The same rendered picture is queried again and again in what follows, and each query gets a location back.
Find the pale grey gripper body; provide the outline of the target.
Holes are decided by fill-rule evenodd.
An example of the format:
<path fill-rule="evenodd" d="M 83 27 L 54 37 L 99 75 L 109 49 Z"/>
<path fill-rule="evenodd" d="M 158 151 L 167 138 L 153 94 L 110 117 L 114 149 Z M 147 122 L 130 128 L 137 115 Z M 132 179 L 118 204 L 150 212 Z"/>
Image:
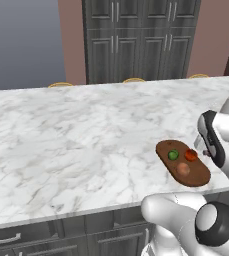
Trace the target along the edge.
<path fill-rule="evenodd" d="M 205 156 L 209 155 L 209 151 L 208 151 L 208 149 L 205 145 L 205 142 L 200 134 L 197 135 L 197 137 L 194 141 L 194 147 L 200 154 L 203 154 Z"/>

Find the red tomato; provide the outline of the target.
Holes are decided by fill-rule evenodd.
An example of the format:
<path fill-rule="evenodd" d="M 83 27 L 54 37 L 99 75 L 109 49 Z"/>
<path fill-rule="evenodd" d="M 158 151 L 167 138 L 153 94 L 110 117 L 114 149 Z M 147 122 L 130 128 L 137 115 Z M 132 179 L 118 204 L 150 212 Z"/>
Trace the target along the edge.
<path fill-rule="evenodd" d="M 197 157 L 198 157 L 198 154 L 193 149 L 188 149 L 185 152 L 185 158 L 186 158 L 187 161 L 193 162 L 193 161 L 195 161 L 197 159 Z"/>

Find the brown onion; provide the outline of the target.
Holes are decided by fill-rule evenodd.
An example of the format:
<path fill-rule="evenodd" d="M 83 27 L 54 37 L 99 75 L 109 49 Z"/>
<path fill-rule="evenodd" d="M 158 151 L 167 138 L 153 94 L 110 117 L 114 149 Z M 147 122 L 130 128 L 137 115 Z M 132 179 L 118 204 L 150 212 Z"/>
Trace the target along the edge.
<path fill-rule="evenodd" d="M 187 176 L 190 173 L 190 168 L 186 163 L 179 163 L 177 165 L 177 172 L 182 176 Z"/>

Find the brown oval cutting board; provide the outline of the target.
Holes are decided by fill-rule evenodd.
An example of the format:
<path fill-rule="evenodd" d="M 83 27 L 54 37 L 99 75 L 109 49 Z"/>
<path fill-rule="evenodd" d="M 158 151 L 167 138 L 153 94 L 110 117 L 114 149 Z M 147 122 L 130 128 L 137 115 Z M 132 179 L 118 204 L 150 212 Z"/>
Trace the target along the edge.
<path fill-rule="evenodd" d="M 179 157 L 176 160 L 169 160 L 168 152 L 173 149 L 179 152 Z M 188 149 L 191 148 L 179 140 L 163 140 L 156 145 L 156 154 L 177 182 L 187 187 L 203 186 L 210 181 L 210 171 L 199 157 L 193 162 L 187 161 L 185 152 Z M 177 172 L 179 163 L 186 163 L 189 166 L 190 173 L 187 176 L 182 176 Z"/>

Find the dark grey drawer front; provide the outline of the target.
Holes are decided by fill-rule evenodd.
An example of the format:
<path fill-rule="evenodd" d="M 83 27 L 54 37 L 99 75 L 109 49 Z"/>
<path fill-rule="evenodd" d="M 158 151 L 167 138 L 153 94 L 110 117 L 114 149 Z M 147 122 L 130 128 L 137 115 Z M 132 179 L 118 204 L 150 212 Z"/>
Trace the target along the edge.
<path fill-rule="evenodd" d="M 94 213 L 85 216 L 87 233 L 97 233 L 144 224 L 140 207 Z"/>
<path fill-rule="evenodd" d="M 0 245 L 0 247 L 49 239 L 53 237 L 57 233 L 57 231 L 55 229 L 55 222 L 47 221 L 36 224 L 28 224 L 0 229 L 0 239 L 14 237 L 16 233 L 21 233 L 20 240 L 8 244 L 2 244 Z"/>

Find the tall dark grey cupboards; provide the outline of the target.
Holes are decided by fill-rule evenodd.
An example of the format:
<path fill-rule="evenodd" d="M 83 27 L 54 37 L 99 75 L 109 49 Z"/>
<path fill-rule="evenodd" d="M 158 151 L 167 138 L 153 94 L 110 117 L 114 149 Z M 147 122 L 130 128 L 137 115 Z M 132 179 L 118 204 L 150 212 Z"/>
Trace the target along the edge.
<path fill-rule="evenodd" d="M 187 75 L 201 0 L 82 0 L 89 84 Z"/>

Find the dark grey cupboard door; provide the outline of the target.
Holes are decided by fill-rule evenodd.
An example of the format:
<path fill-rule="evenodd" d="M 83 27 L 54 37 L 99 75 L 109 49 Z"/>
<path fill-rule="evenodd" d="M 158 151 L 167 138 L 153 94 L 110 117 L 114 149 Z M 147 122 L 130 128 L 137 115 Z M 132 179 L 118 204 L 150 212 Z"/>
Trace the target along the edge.
<path fill-rule="evenodd" d="M 141 256 L 145 247 L 145 229 L 149 224 L 115 229 L 87 236 L 89 256 Z"/>
<path fill-rule="evenodd" d="M 85 249 L 78 245 L 50 247 L 49 244 L 26 246 L 14 249 L 15 256 L 87 256 Z"/>

